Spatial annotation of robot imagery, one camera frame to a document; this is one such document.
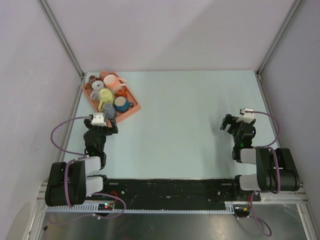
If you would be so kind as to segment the large pink mug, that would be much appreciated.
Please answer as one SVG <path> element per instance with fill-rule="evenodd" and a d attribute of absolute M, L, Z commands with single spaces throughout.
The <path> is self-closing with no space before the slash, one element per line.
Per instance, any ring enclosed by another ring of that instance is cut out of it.
<path fill-rule="evenodd" d="M 115 95 L 117 90 L 121 89 L 123 86 L 126 86 L 128 82 L 115 74 L 108 74 L 104 77 L 103 83 L 104 86 Z"/>

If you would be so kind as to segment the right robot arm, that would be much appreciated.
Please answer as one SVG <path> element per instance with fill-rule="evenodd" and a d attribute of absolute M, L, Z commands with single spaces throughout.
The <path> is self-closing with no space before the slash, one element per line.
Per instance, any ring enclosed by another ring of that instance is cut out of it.
<path fill-rule="evenodd" d="M 290 149 L 253 146 L 255 122 L 254 113 L 245 111 L 241 117 L 226 114 L 220 126 L 221 130 L 229 126 L 227 132 L 234 142 L 232 159 L 239 164 L 254 165 L 256 170 L 253 174 L 234 177 L 232 197 L 241 201 L 249 195 L 249 191 L 274 194 L 298 191 L 301 181 Z"/>

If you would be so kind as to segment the pale yellow mug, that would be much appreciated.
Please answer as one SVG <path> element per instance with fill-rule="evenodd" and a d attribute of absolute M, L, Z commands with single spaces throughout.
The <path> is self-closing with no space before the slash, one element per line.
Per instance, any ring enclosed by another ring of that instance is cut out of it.
<path fill-rule="evenodd" d="M 111 105 L 114 104 L 115 96 L 108 88 L 104 88 L 99 92 L 98 99 L 99 99 L 98 111 L 102 112 L 104 104 L 106 103 L 109 103 Z"/>

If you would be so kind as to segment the brown glazed mug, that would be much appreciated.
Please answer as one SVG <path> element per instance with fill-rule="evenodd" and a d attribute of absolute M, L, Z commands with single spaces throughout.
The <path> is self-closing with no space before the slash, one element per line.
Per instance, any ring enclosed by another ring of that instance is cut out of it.
<path fill-rule="evenodd" d="M 98 78 L 95 75 L 90 75 L 88 78 L 88 85 L 86 86 L 86 89 L 91 89 L 93 83 L 97 80 L 98 80 Z"/>

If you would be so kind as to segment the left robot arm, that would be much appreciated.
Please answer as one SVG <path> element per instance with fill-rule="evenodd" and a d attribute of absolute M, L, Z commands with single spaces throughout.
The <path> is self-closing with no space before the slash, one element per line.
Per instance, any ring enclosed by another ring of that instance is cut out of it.
<path fill-rule="evenodd" d="M 49 207 L 81 205 L 87 196 L 94 193 L 99 199 L 107 199 L 111 194 L 111 187 L 105 184 L 105 177 L 91 175 L 92 172 L 102 170 L 107 161 L 104 152 L 107 136 L 119 132 L 115 118 L 106 122 L 95 122 L 84 119 L 87 131 L 83 135 L 84 153 L 79 158 L 69 162 L 56 162 L 51 165 L 45 203 Z"/>

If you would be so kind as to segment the small orange mug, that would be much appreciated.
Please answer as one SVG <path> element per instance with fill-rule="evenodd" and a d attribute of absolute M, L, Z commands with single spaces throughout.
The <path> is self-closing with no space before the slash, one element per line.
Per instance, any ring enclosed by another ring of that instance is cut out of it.
<path fill-rule="evenodd" d="M 117 96 L 117 97 L 128 98 L 128 94 L 127 94 L 126 90 L 123 89 L 123 88 L 119 88 L 119 89 L 116 91 L 116 96 Z"/>

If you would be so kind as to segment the dark blue striped mug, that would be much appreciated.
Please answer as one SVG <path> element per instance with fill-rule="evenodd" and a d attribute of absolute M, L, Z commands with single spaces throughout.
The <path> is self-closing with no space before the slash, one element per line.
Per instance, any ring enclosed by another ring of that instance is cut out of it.
<path fill-rule="evenodd" d="M 120 96 L 114 100 L 113 106 L 119 113 L 125 113 L 134 106 L 133 102 L 130 102 L 127 98 Z"/>

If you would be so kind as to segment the light grey footed mug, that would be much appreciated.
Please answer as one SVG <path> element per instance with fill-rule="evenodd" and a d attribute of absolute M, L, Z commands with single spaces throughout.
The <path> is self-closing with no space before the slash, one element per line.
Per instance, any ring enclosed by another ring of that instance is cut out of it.
<path fill-rule="evenodd" d="M 99 93 L 105 88 L 104 82 L 101 80 L 96 80 L 91 85 L 92 92 L 89 96 L 91 100 L 97 100 L 99 98 Z"/>

